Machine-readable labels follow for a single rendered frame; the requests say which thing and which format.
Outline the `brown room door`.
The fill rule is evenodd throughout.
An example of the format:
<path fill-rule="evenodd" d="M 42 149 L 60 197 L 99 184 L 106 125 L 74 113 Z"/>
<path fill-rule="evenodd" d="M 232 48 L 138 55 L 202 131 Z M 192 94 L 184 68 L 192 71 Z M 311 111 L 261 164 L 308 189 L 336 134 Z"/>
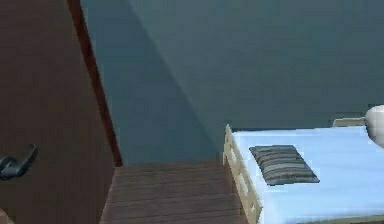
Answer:
<path fill-rule="evenodd" d="M 0 180 L 0 224 L 99 224 L 114 173 L 67 0 L 0 0 L 0 158 L 39 153 Z"/>

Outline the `grey striped pillow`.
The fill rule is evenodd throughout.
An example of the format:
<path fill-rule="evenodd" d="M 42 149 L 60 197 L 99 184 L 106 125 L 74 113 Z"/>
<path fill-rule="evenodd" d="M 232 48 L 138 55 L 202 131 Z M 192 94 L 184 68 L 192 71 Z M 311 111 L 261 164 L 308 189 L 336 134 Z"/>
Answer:
<path fill-rule="evenodd" d="M 320 182 L 293 145 L 253 146 L 249 151 L 269 186 Z"/>

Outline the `pale wooden bed blue sheet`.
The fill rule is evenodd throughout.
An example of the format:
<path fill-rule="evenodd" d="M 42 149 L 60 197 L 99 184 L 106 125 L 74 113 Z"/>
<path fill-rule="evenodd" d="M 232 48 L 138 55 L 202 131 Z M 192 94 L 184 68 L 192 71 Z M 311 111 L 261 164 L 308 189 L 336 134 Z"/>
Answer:
<path fill-rule="evenodd" d="M 293 145 L 319 183 L 269 186 L 249 151 Z M 313 129 L 225 128 L 228 164 L 249 224 L 384 224 L 384 149 L 360 120 Z"/>

